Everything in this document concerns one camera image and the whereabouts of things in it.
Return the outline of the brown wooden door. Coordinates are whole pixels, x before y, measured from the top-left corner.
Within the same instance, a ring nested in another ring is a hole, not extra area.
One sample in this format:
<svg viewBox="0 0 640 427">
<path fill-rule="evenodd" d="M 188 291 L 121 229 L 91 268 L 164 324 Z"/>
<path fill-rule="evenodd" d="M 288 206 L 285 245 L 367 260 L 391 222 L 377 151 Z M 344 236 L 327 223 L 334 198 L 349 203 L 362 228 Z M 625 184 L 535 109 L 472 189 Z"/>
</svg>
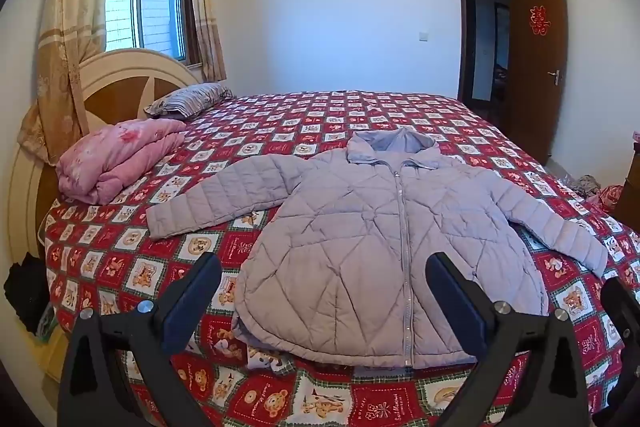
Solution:
<svg viewBox="0 0 640 427">
<path fill-rule="evenodd" d="M 544 5 L 551 22 L 545 37 L 534 36 L 529 9 Z M 522 150 L 547 164 L 558 127 L 567 59 L 566 0 L 512 0 L 509 69 L 504 124 L 506 135 Z M 548 72 L 561 71 L 555 87 Z"/>
</svg>

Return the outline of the red double happiness decal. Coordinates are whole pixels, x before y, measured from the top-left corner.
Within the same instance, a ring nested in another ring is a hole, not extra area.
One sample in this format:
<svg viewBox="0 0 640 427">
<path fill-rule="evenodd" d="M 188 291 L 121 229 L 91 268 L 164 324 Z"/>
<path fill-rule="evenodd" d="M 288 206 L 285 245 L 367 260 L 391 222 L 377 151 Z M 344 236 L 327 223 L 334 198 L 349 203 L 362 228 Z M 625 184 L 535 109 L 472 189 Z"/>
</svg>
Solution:
<svg viewBox="0 0 640 427">
<path fill-rule="evenodd" d="M 551 26 L 544 5 L 534 5 L 529 9 L 529 27 L 534 36 L 545 37 Z"/>
</svg>

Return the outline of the folded pink floral quilt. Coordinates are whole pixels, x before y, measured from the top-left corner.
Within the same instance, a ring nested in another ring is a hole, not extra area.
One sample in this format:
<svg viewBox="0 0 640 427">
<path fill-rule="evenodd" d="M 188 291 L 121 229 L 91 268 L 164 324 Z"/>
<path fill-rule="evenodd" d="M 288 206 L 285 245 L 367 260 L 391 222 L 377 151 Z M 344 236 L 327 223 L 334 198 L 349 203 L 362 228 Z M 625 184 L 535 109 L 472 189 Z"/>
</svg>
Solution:
<svg viewBox="0 0 640 427">
<path fill-rule="evenodd" d="M 106 205 L 184 141 L 175 119 L 108 124 L 81 138 L 55 166 L 58 191 L 88 205 Z"/>
</svg>

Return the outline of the dark wooden door frame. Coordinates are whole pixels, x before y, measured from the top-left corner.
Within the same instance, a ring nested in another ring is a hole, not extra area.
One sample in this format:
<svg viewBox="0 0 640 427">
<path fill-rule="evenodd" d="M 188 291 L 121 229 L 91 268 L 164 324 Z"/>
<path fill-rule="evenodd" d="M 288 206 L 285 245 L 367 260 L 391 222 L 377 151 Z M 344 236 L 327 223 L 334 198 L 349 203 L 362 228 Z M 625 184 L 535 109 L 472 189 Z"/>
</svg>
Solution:
<svg viewBox="0 0 640 427">
<path fill-rule="evenodd" d="M 458 100 L 498 126 L 506 101 L 512 0 L 460 1 Z"/>
</svg>

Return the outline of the cream and wood headboard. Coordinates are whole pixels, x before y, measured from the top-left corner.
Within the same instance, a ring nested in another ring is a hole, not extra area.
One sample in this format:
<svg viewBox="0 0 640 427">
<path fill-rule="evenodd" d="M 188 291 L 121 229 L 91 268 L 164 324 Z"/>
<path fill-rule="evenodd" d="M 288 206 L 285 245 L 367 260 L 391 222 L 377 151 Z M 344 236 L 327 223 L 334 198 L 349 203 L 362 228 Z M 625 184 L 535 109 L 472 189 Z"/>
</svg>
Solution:
<svg viewBox="0 0 640 427">
<path fill-rule="evenodd" d="M 196 68 L 144 49 L 103 53 L 81 64 L 79 72 L 91 131 L 143 118 L 145 107 L 158 98 L 201 81 Z M 57 197 L 54 169 L 17 147 L 3 217 L 9 262 L 20 262 L 27 253 L 43 255 L 43 241 L 38 239 L 38 232 Z"/>
</svg>

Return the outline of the black bag beside bed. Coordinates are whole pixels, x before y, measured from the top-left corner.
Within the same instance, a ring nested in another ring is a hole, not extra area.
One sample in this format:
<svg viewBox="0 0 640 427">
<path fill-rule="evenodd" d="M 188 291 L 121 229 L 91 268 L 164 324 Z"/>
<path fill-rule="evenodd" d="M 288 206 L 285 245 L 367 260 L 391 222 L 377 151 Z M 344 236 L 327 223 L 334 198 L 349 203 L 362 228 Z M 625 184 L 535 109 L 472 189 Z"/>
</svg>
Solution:
<svg viewBox="0 0 640 427">
<path fill-rule="evenodd" d="M 50 303 L 46 264 L 27 253 L 21 263 L 9 269 L 3 284 L 6 301 L 14 309 L 27 332 L 38 334 L 39 324 Z"/>
</svg>

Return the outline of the red patchwork bear bedspread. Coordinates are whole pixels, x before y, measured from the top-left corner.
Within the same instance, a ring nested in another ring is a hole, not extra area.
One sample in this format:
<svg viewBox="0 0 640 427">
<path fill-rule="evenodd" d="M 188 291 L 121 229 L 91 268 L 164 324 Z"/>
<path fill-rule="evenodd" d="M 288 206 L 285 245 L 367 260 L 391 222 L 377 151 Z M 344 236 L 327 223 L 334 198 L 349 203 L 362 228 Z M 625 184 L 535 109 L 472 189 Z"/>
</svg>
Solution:
<svg viewBox="0 0 640 427">
<path fill-rule="evenodd" d="M 125 313 L 201 257 L 221 278 L 171 362 L 216 426 L 429 426 L 470 371 L 427 287 L 445 253 L 489 298 L 574 325 L 591 412 L 623 341 L 600 297 L 639 237 L 461 103 L 323 92 L 224 102 L 104 205 L 44 221 L 56 316 Z"/>
</svg>

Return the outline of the lavender quilted puffer jacket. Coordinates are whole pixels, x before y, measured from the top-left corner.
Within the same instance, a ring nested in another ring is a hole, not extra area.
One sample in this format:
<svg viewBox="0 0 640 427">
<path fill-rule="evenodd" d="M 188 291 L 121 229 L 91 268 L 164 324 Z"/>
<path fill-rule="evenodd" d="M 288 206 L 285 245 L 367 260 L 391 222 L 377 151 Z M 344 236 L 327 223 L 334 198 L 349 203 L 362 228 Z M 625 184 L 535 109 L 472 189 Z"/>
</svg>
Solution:
<svg viewBox="0 0 640 427">
<path fill-rule="evenodd" d="M 468 363 L 425 278 L 446 254 L 492 300 L 542 315 L 544 280 L 518 228 L 593 274 L 608 262 L 585 228 L 518 185 L 442 154 L 426 135 L 355 133 L 311 158 L 235 162 L 146 213 L 153 239 L 273 209 L 234 286 L 232 332 L 309 361 L 414 369 Z"/>
</svg>

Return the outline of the beige curtain panel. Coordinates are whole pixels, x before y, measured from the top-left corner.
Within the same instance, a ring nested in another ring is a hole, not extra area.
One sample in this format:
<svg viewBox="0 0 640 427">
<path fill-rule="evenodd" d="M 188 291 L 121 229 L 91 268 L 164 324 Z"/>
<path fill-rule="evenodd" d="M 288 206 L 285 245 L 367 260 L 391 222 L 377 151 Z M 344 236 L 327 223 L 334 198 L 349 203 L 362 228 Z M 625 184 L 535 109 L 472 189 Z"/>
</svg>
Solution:
<svg viewBox="0 0 640 427">
<path fill-rule="evenodd" d="M 37 93 L 17 142 L 48 165 L 89 133 L 80 65 L 105 51 L 105 0 L 46 0 L 36 53 Z"/>
<path fill-rule="evenodd" d="M 213 0 L 192 0 L 192 9 L 203 78 L 224 81 L 227 74 Z"/>
</svg>

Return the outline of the brown wooden cabinet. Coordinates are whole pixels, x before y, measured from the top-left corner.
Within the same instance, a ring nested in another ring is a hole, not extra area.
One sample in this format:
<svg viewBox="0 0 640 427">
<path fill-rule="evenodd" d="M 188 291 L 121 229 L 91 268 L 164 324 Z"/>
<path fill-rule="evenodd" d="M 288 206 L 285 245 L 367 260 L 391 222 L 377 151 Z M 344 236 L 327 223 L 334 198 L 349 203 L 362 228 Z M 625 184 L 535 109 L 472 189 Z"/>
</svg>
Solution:
<svg viewBox="0 0 640 427">
<path fill-rule="evenodd" d="M 634 142 L 632 160 L 620 199 L 613 211 L 613 217 L 636 233 L 640 232 L 640 148 Z"/>
</svg>

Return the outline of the grey cloth on floor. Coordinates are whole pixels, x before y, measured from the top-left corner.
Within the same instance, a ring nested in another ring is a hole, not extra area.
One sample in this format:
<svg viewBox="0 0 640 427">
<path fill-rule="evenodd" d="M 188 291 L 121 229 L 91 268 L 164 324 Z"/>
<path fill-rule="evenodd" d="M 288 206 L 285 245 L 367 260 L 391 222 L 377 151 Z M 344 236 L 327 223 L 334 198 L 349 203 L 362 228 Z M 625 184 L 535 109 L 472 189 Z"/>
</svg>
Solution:
<svg viewBox="0 0 640 427">
<path fill-rule="evenodd" d="M 591 174 L 583 174 L 578 179 L 569 176 L 566 185 L 583 199 L 597 195 L 601 190 L 601 184 Z"/>
</svg>

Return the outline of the beige curtain left panel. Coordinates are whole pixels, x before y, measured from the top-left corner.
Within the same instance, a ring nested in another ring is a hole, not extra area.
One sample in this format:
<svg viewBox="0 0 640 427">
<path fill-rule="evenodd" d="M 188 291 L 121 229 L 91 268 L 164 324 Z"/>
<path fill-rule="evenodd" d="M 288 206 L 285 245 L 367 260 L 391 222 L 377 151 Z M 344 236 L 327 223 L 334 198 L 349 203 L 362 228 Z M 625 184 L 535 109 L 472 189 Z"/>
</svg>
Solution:
<svg viewBox="0 0 640 427">
<path fill-rule="evenodd" d="M 89 133 L 80 65 L 105 51 L 105 0 L 46 0 L 36 53 L 37 93 L 17 142 L 48 165 Z"/>
</svg>

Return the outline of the beige curtain right panel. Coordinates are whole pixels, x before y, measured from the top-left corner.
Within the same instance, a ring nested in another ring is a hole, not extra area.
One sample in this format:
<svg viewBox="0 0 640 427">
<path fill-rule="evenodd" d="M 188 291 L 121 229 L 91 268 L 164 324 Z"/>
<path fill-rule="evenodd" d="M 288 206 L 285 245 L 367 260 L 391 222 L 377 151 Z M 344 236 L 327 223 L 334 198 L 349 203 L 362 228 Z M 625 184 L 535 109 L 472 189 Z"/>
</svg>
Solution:
<svg viewBox="0 0 640 427">
<path fill-rule="evenodd" d="M 192 9 L 203 78 L 224 81 L 227 74 L 213 0 L 192 0 Z"/>
</svg>

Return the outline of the striped pillow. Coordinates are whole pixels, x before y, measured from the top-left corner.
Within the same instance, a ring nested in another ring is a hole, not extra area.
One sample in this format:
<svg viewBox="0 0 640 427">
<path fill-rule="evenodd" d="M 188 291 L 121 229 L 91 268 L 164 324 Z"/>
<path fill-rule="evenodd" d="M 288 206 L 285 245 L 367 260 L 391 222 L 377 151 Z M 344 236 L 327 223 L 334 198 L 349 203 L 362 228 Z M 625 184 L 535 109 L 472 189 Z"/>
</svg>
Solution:
<svg viewBox="0 0 640 427">
<path fill-rule="evenodd" d="M 233 100 L 224 82 L 198 83 L 168 93 L 143 109 L 150 118 L 189 120 L 218 104 Z"/>
</svg>

